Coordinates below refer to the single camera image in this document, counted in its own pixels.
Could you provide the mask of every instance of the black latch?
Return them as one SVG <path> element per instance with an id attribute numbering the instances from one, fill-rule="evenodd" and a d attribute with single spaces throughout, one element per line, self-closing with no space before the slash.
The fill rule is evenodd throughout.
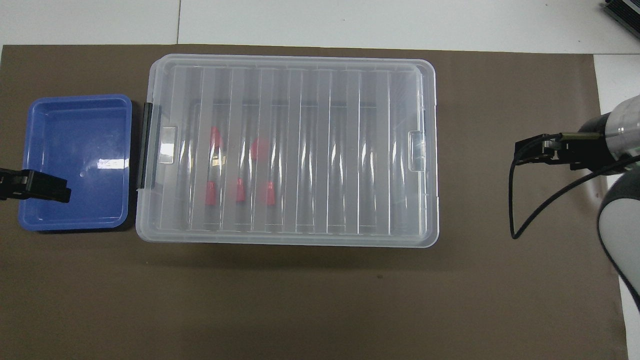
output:
<path id="1" fill-rule="evenodd" d="M 71 189 L 67 180 L 36 170 L 0 168 L 0 200 L 28 199 L 69 202 Z"/>
<path id="2" fill-rule="evenodd" d="M 142 136 L 140 139 L 140 162 L 138 163 L 138 178 L 136 187 L 142 189 L 145 187 L 145 171 L 147 171 L 147 152 L 149 145 L 149 135 L 151 134 L 151 113 L 154 105 L 151 102 L 145 102 L 145 108 L 142 115 Z"/>

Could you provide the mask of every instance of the red object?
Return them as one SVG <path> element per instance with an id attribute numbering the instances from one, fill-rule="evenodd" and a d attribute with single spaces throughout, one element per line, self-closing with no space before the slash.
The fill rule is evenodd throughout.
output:
<path id="1" fill-rule="evenodd" d="M 216 183 L 213 181 L 207 181 L 207 195 L 205 196 L 204 203 L 206 205 L 216 204 Z"/>
<path id="2" fill-rule="evenodd" d="M 273 181 L 267 184 L 267 206 L 276 204 L 276 191 L 273 188 Z"/>
<path id="3" fill-rule="evenodd" d="M 269 158 L 269 142 L 256 138 L 251 144 L 251 160 L 265 160 Z"/>
<path id="4" fill-rule="evenodd" d="M 242 179 L 238 177 L 238 184 L 236 187 L 236 202 L 244 201 L 244 184 Z"/>
<path id="5" fill-rule="evenodd" d="M 220 130 L 216 126 L 211 128 L 211 140 L 209 143 L 209 150 L 214 150 L 218 147 L 222 147 L 222 135 L 220 135 Z"/>

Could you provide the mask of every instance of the transparent lid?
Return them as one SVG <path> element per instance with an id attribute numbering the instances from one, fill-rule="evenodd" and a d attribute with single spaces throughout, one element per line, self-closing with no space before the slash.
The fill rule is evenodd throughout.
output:
<path id="1" fill-rule="evenodd" d="M 427 247 L 438 238 L 424 60 L 170 54 L 151 68 L 148 241 Z"/>

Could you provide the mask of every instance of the box handle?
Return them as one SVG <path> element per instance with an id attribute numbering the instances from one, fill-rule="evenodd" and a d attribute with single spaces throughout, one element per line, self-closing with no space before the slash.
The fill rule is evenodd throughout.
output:
<path id="1" fill-rule="evenodd" d="M 409 170 L 424 171 L 426 168 L 426 138 L 421 131 L 409 132 Z"/>

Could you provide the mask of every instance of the brown mat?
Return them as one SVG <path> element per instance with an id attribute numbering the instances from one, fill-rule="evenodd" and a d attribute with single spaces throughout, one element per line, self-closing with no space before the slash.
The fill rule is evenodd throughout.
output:
<path id="1" fill-rule="evenodd" d="M 424 58 L 436 69 L 441 235 L 430 249 L 156 244 L 135 229 L 44 235 L 0 203 L 3 359 L 626 359 L 592 181 L 509 237 L 513 143 L 598 115 L 593 58 L 216 45 L 12 46 L 0 167 L 20 168 L 39 97 L 143 102 L 167 53 Z M 529 165 L 516 216 L 580 176 Z"/>

